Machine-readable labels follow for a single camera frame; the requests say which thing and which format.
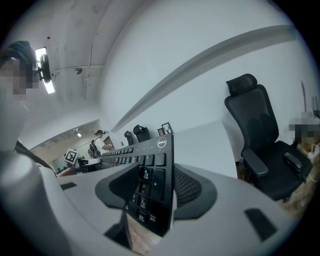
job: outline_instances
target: ergonomic keyboard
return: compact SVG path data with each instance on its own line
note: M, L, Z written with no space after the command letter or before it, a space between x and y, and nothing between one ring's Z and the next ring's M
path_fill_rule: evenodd
M169 230L174 189L174 140L172 134L104 153L101 165L108 169L139 163L139 185L125 211L159 236Z

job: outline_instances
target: ceiling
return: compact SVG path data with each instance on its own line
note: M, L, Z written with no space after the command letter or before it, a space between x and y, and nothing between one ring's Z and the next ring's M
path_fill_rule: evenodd
M145 0L39 0L7 36L3 47L29 41L47 48L55 93L43 83L27 91L30 113L46 115L68 105L95 101L104 65L122 28ZM75 69L81 67L82 73Z
M77 133L80 133L82 137L91 136L94 138L94 133L98 130L97 122L92 122L78 127ZM64 133L61 133L57 136L52 137L51 139L44 141L43 143L32 148L30 151L34 154L38 154L43 149L48 149L51 146L63 142L69 139L78 139L78 135L73 130L68 130Z

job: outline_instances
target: dell logo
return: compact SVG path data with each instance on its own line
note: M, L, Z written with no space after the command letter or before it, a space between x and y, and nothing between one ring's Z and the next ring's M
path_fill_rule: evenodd
M161 149L167 144L167 139L165 137L161 137L158 140L158 147Z

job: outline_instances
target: black office chair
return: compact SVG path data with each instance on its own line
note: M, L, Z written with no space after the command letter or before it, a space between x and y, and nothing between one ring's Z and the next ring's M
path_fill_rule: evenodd
M265 87L251 74L227 81L224 104L244 138L241 152L254 185L277 201L287 201L312 168L310 160L292 146L277 141L279 130Z

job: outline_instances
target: white desk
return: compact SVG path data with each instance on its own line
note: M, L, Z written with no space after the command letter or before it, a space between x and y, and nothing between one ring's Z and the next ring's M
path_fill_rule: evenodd
M174 134L174 162L238 178L223 123L207 123Z

